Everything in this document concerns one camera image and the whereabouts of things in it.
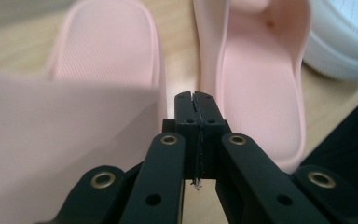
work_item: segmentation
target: wooden table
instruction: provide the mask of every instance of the wooden table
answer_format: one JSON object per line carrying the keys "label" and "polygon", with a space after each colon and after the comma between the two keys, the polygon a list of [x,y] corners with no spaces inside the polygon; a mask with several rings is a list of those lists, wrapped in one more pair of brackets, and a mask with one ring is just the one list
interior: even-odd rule
{"label": "wooden table", "polygon": [[[74,0],[1,0],[0,70],[36,76],[46,63],[65,10]],[[173,96],[200,88],[200,54],[191,0],[144,0],[158,26],[165,60],[169,115]],[[307,156],[358,106],[358,81],[336,81],[302,68]],[[184,223],[227,223],[214,181],[186,184]]]}

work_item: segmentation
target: white sneaker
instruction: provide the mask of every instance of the white sneaker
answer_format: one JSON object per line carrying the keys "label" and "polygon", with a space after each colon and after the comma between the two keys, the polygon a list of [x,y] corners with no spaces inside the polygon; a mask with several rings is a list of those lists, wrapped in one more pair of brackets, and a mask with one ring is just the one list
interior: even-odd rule
{"label": "white sneaker", "polygon": [[358,1],[312,0],[304,61],[336,79],[358,79]]}

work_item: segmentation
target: pink shoe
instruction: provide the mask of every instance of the pink shoe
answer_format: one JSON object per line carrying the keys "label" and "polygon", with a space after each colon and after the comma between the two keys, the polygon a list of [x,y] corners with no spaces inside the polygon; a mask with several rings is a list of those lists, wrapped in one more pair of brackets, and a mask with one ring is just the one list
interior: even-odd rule
{"label": "pink shoe", "polygon": [[305,148],[300,66],[308,2],[194,0],[194,8],[201,91],[215,98],[233,132],[254,138],[292,173]]}
{"label": "pink shoe", "polygon": [[88,170],[142,161],[165,119],[158,33],[139,1],[77,3],[51,58],[55,81],[0,76],[0,223],[52,219]]}

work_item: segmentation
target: pink slipper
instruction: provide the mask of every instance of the pink slipper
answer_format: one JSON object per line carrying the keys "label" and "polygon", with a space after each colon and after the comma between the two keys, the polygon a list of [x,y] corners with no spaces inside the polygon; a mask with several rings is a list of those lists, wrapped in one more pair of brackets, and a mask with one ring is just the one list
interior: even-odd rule
{"label": "pink slipper", "polygon": [[51,58],[55,81],[0,76],[0,223],[51,220],[88,170],[142,161],[165,119],[158,33],[140,2],[79,2]]}
{"label": "pink slipper", "polygon": [[215,97],[233,132],[254,138],[292,173],[305,147],[301,59],[307,1],[194,0],[201,91]]}

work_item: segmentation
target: metal ring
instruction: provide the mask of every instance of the metal ring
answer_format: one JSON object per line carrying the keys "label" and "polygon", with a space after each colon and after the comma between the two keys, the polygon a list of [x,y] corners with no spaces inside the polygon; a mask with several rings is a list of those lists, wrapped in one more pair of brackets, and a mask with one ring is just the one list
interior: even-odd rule
{"label": "metal ring", "polygon": [[[109,177],[108,180],[103,181],[103,182],[99,182],[97,179],[101,176],[107,176]],[[110,185],[113,184],[113,182],[115,182],[116,176],[111,173],[111,172],[107,172],[107,171],[103,171],[100,172],[98,174],[96,174],[92,179],[91,179],[91,185],[93,188],[95,189],[104,189],[109,187]]]}
{"label": "metal ring", "polygon": [[165,135],[160,139],[160,141],[164,145],[173,145],[178,142],[178,138],[173,135]]}
{"label": "metal ring", "polygon": [[232,135],[228,138],[228,140],[230,141],[230,143],[239,145],[239,146],[246,144],[246,139],[239,135]]}
{"label": "metal ring", "polygon": [[[318,176],[324,178],[325,181],[321,181],[320,179],[318,179]],[[334,179],[331,178],[329,175],[325,175],[321,172],[309,172],[308,179],[315,185],[325,189],[333,189],[336,187],[336,181],[334,181]]]}

